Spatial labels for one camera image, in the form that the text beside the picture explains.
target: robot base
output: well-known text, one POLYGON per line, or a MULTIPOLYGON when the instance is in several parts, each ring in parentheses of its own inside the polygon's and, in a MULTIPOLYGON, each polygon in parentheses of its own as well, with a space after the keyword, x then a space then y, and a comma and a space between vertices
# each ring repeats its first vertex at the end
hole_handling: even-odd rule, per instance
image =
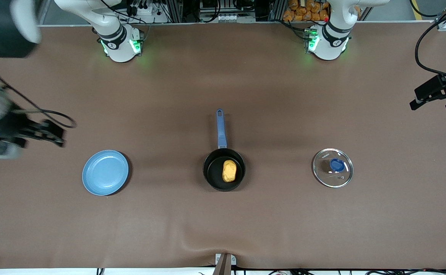
POLYGON ((126 28, 127 35, 118 49, 110 49, 104 45, 106 56, 119 63, 130 61, 135 56, 141 56, 143 50, 144 33, 128 24, 123 26, 126 28))
POLYGON ((323 26, 315 25, 311 27, 312 30, 316 30, 314 37, 310 37, 311 40, 305 43, 307 51, 313 53, 316 57, 323 60, 333 60, 340 56, 340 54, 345 50, 345 46, 349 39, 347 38, 344 42, 337 40, 340 45, 338 47, 333 47, 330 42, 328 42, 323 37, 323 26))

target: pan rim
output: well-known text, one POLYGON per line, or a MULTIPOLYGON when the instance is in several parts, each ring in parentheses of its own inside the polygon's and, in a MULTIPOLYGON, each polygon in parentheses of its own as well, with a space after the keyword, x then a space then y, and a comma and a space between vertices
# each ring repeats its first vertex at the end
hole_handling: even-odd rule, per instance
POLYGON ((203 162, 203 165, 202 165, 202 172, 203 172, 203 175, 204 175, 204 179, 206 180, 207 183, 209 183, 209 185, 210 185, 212 188, 214 188, 214 189, 216 189, 216 190, 218 190, 218 191, 221 191, 221 192, 228 192, 228 191, 232 191, 232 190, 236 189, 236 188, 237 188, 238 186, 240 186, 240 184, 242 183, 243 179, 245 178, 245 174, 246 174, 246 164, 245 164, 245 160, 244 160, 244 158, 242 157, 242 155, 241 155, 239 152, 237 152, 237 151, 235 151, 235 150, 233 150, 233 149, 230 149, 230 148, 218 148, 218 149, 216 149, 216 150, 210 152, 210 153, 207 155, 207 157, 204 159, 204 162, 203 162), (238 162, 238 164, 240 165, 240 167, 242 167, 242 179, 240 180, 239 183, 235 184, 234 186, 232 186, 231 188, 228 188, 228 189, 221 189, 221 188, 218 188, 218 187, 214 186, 213 183, 211 183, 211 181, 208 179, 208 170, 209 170, 209 169, 206 169, 206 163, 208 162, 209 156, 210 156, 212 153, 214 153, 214 152, 217 152, 217 151, 224 151, 224 150, 229 150, 229 151, 234 152, 234 153, 235 153, 236 155, 238 155, 238 156, 240 157, 240 159, 242 160, 241 163, 240 163, 238 160, 236 160, 236 161, 238 162))

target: floor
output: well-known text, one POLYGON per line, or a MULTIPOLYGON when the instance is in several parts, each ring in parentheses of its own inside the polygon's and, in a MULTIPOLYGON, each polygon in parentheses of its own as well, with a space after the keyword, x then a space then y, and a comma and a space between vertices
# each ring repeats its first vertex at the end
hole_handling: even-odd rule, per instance
MULTIPOLYGON (((446 0, 416 0, 418 8, 425 14, 436 14, 446 7, 446 0)), ((375 7, 367 21, 414 21, 415 14, 409 0, 391 0, 387 5, 375 7)), ((44 16, 45 25, 85 25, 82 18, 62 11, 53 0, 44 16)))

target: potato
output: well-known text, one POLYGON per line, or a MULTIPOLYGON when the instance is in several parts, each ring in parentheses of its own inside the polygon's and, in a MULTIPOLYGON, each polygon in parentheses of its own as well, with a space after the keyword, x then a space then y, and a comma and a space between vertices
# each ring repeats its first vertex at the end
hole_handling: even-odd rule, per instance
POLYGON ((362 17, 362 9, 359 6, 354 6, 355 10, 357 11, 357 17, 362 17))
POLYGON ((318 4, 314 2, 314 0, 306 0, 306 10, 311 11, 315 8, 318 4))
POLYGON ((282 20, 284 21, 293 21, 294 20, 294 11, 286 10, 284 15, 282 16, 282 20))
POLYGON ((319 14, 317 14, 317 13, 312 13, 312 14, 311 14, 311 20, 312 20, 312 21, 319 21, 319 14))
POLYGON ((318 13, 319 9, 321 9, 321 4, 320 3, 314 3, 313 7, 311 8, 311 12, 312 13, 318 13))
POLYGON ((300 15, 303 16, 304 14, 306 14, 306 12, 307 12, 307 10, 305 7, 299 7, 296 9, 295 14, 296 14, 296 16, 300 16, 300 15))
POLYGON ((299 7, 298 0, 289 0, 287 4, 291 10, 296 10, 299 7))
POLYGON ((307 11, 306 14, 303 15, 303 21, 311 20, 311 12, 307 11))
POLYGON ((319 20, 320 21, 325 21, 328 20, 328 12, 326 12, 326 10, 322 10, 319 12, 319 20))
POLYGON ((237 176, 237 164, 232 160, 226 160, 223 163, 223 181, 225 183, 231 183, 235 181, 237 176))

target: blue lid knob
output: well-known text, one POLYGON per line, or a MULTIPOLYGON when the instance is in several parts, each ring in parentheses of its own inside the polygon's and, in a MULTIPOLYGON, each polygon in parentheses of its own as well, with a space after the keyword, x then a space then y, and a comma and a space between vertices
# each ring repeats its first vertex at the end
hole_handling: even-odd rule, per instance
POLYGON ((334 158, 330 160, 330 168, 334 172, 342 172, 345 169, 345 163, 343 162, 343 160, 334 158))

